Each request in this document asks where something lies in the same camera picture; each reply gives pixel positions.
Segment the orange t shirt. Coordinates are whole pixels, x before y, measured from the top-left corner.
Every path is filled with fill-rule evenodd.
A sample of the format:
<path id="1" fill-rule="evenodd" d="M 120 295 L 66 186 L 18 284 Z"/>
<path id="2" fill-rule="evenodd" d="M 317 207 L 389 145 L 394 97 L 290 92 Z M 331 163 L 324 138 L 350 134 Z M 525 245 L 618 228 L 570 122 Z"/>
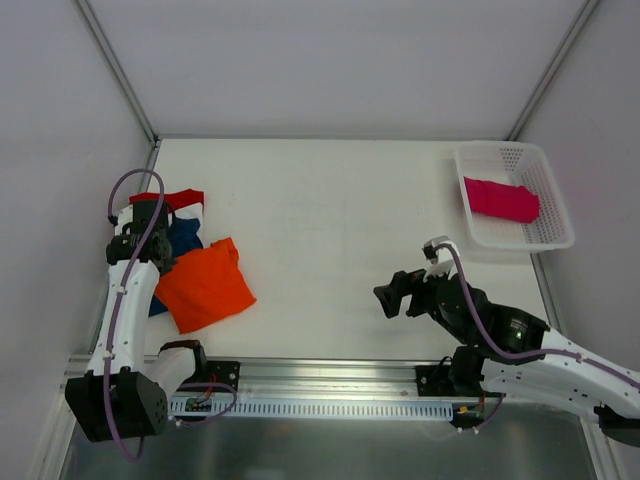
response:
<path id="1" fill-rule="evenodd" d="M 256 303 L 230 237 L 179 257 L 172 270 L 160 277 L 155 296 L 167 307 L 182 335 L 237 315 Z"/>

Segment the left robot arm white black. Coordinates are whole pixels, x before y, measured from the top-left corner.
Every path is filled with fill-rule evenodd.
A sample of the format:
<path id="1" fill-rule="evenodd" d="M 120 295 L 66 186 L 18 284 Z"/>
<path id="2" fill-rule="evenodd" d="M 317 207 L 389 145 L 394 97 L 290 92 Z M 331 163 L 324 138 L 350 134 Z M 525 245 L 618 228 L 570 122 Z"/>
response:
<path id="1" fill-rule="evenodd" d="M 197 390 L 208 381 L 197 340 L 168 342 L 153 364 L 144 361 L 156 286 L 177 263 L 167 237 L 169 215 L 167 203 L 140 200 L 130 220 L 111 219 L 116 233 L 106 247 L 109 290 L 99 338 L 85 373 L 65 386 L 66 402 L 91 442 L 162 433 L 179 387 Z"/>

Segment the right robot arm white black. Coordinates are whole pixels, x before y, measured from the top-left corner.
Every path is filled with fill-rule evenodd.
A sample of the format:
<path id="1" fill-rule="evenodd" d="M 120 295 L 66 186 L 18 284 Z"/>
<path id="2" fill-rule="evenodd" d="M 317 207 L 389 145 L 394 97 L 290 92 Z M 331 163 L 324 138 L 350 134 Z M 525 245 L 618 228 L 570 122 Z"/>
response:
<path id="1" fill-rule="evenodd" d="M 639 375 L 588 353 L 523 310 L 489 301 L 458 275 L 398 271 L 373 293 L 388 318 L 427 315 L 459 343 L 431 372 L 425 395 L 517 396 L 595 423 L 608 438 L 639 444 Z"/>

